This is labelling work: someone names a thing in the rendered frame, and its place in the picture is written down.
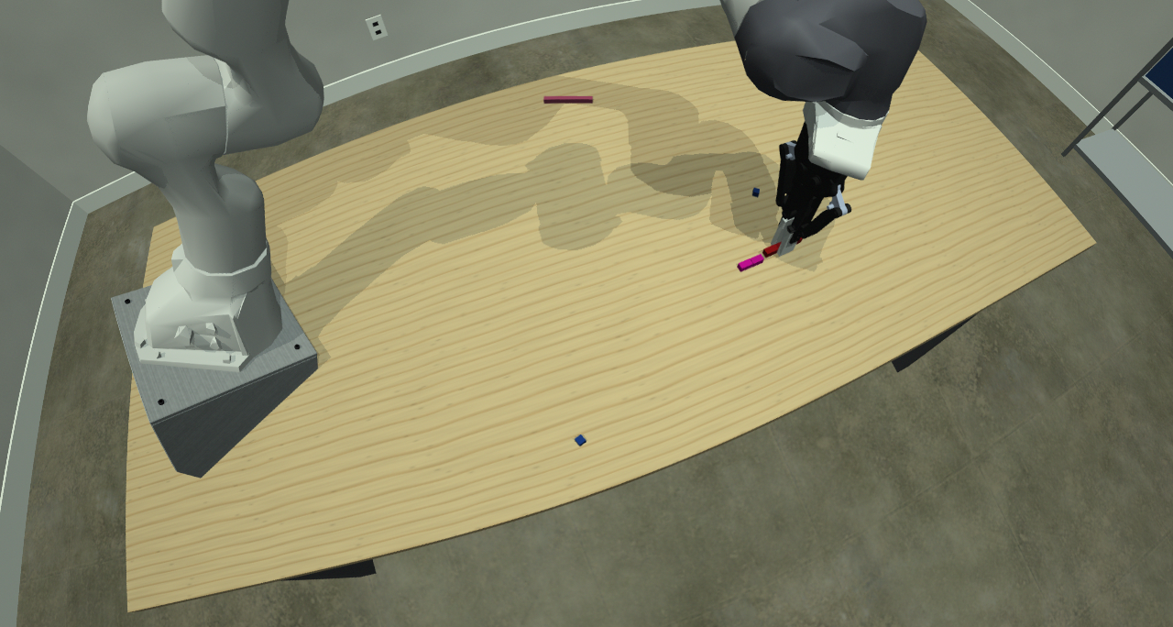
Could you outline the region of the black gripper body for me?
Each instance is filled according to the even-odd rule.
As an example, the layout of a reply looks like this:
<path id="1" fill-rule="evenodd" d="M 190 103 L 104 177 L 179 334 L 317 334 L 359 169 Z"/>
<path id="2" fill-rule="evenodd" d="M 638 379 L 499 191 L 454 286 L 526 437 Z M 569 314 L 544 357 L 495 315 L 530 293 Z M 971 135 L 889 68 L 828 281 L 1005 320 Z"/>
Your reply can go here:
<path id="1" fill-rule="evenodd" d="M 818 177 L 820 184 L 818 185 L 816 198 L 833 197 L 838 196 L 838 185 L 843 193 L 845 180 L 848 176 L 843 173 L 838 173 L 832 170 L 827 170 L 823 166 L 816 166 L 816 164 L 811 163 L 808 159 L 808 132 L 807 123 L 804 122 L 804 130 L 801 130 L 795 144 L 795 164 L 804 162 L 804 166 L 807 166 L 807 173 L 804 178 L 804 188 L 807 188 L 807 182 Z"/>

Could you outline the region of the dark red rod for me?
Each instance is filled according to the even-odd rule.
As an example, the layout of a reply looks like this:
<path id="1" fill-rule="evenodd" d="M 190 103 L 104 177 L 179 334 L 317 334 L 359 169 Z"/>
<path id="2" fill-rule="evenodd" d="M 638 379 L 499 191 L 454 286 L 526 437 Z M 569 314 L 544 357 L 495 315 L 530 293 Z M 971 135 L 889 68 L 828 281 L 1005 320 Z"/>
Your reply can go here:
<path id="1" fill-rule="evenodd" d="M 804 241 L 804 238 L 800 237 L 800 241 L 796 241 L 796 244 L 799 244 L 801 241 Z M 773 254 L 778 254 L 778 248 L 780 246 L 781 246 L 781 241 L 778 243 L 778 244 L 775 244 L 775 246 L 769 246 L 767 248 L 762 248 L 762 255 L 769 257 L 769 255 L 773 255 Z"/>

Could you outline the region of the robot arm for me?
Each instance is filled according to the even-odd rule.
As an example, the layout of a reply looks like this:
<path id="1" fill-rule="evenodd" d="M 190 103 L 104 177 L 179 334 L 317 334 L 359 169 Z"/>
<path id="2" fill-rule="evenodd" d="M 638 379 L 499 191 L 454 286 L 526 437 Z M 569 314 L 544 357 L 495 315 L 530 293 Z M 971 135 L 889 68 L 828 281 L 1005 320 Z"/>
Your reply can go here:
<path id="1" fill-rule="evenodd" d="M 920 0 L 720 2 L 758 91 L 806 102 L 811 163 L 865 180 L 925 35 Z M 104 71 L 87 113 L 93 143 L 160 188 L 179 222 L 134 343 L 141 364 L 240 372 L 278 338 L 282 312 L 262 190 L 213 161 L 311 132 L 323 80 L 290 42 L 289 0 L 162 0 L 162 13 L 206 55 Z"/>

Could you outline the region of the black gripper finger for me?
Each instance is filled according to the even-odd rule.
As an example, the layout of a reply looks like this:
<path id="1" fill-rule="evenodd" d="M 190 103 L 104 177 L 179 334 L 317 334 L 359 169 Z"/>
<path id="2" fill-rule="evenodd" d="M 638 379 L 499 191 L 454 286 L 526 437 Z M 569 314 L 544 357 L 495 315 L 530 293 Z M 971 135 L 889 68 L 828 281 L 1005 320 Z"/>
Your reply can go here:
<path id="1" fill-rule="evenodd" d="M 804 193 L 807 188 L 804 188 L 804 178 L 807 173 L 807 166 L 804 166 L 804 162 L 795 164 L 795 144 L 796 141 L 789 141 L 784 144 L 779 144 L 780 151 L 780 171 L 778 179 L 778 193 L 777 204 L 784 211 L 781 211 L 781 222 L 778 225 L 777 233 L 773 236 L 773 241 L 771 246 L 784 241 L 784 234 L 786 234 L 787 226 L 795 219 L 796 209 L 804 203 Z M 791 189 L 792 188 L 792 189 Z"/>
<path id="2" fill-rule="evenodd" d="M 838 185 L 838 196 L 833 196 L 830 204 L 827 205 L 827 210 L 822 211 L 821 214 L 818 214 L 816 219 L 813 219 L 813 217 L 816 216 L 818 206 L 823 200 L 823 198 L 816 198 L 816 196 L 814 196 L 816 195 L 819 184 L 820 180 L 818 180 L 818 177 L 813 177 L 813 179 L 808 180 L 807 190 L 804 193 L 804 203 L 801 203 L 800 207 L 796 209 L 795 220 L 787 226 L 788 231 L 786 231 L 784 241 L 781 241 L 781 246 L 778 248 L 779 257 L 789 254 L 791 251 L 795 250 L 796 241 L 800 241 L 800 237 L 805 239 L 809 236 L 815 236 L 818 231 L 822 230 L 826 225 L 829 225 L 833 219 L 850 213 L 850 205 L 845 203 L 841 190 Z"/>

